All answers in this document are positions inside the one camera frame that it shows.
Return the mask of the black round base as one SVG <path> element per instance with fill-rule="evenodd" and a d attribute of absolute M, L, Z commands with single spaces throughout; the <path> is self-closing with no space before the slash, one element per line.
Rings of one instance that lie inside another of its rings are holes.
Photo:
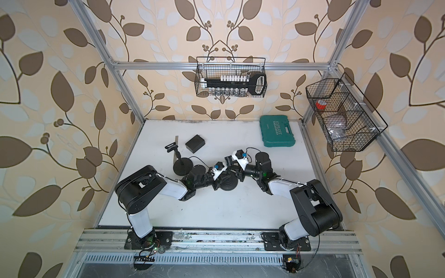
<path fill-rule="evenodd" d="M 232 191 L 238 185 L 238 179 L 236 175 L 232 172 L 221 174 L 219 179 L 220 179 L 220 188 L 223 191 Z"/>
<path fill-rule="evenodd" d="M 192 170 L 194 164 L 189 158 L 180 158 L 173 164 L 173 171 L 178 176 L 186 176 Z"/>

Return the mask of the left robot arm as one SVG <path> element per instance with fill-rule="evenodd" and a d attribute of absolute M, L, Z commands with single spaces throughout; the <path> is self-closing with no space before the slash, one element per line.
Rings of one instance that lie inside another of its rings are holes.
<path fill-rule="evenodd" d="M 153 233 L 148 205 L 157 195 L 169 196 L 185 202 L 195 196 L 201 188 L 212 187 L 216 190 L 231 191 L 238 185 L 236 175 L 224 167 L 209 170 L 203 165 L 192 167 L 180 180 L 173 180 L 158 173 L 151 165 L 145 166 L 120 181 L 115 193 L 119 205 L 125 210 L 132 232 L 144 239 Z"/>

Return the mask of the black mic stand rod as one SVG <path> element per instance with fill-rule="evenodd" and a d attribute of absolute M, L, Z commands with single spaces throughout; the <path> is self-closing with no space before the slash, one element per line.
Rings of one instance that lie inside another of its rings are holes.
<path fill-rule="evenodd" d="M 173 143 L 171 143 L 171 144 L 165 146 L 165 149 L 167 150 L 167 153 L 173 151 L 173 152 L 175 153 L 175 157 L 176 157 L 176 159 L 177 159 L 177 160 L 176 160 L 176 163 L 178 162 L 179 164 L 183 165 L 182 158 L 181 158 L 181 154 L 180 154 L 180 152 L 178 151 L 178 145 L 177 145 L 176 142 L 173 142 Z"/>

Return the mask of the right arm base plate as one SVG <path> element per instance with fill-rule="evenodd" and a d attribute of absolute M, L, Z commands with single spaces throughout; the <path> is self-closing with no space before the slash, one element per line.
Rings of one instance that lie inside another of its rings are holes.
<path fill-rule="evenodd" d="M 261 238 L 266 251 L 311 251 L 308 237 L 290 240 L 281 232 L 263 232 Z"/>

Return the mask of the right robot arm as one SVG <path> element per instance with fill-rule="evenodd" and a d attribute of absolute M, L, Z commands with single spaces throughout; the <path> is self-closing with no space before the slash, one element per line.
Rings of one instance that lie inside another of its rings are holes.
<path fill-rule="evenodd" d="M 248 154 L 238 150 L 225 157 L 225 163 L 239 181 L 250 177 L 263 192 L 293 202 L 298 217 L 279 228 L 282 245 L 294 243 L 307 236 L 319 236 L 331 228 L 338 228 L 343 221 L 338 206 L 319 180 L 299 183 L 281 178 L 274 172 L 270 156 L 266 152 L 258 152 L 251 164 Z"/>

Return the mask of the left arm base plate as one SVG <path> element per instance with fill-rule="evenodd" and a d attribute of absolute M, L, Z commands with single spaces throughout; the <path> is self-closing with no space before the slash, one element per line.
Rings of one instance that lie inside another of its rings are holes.
<path fill-rule="evenodd" d="M 142 250 L 142 249 L 169 249 L 172 245 L 173 232 L 152 230 L 145 237 L 139 238 L 133 229 L 127 233 L 125 241 L 125 250 Z"/>

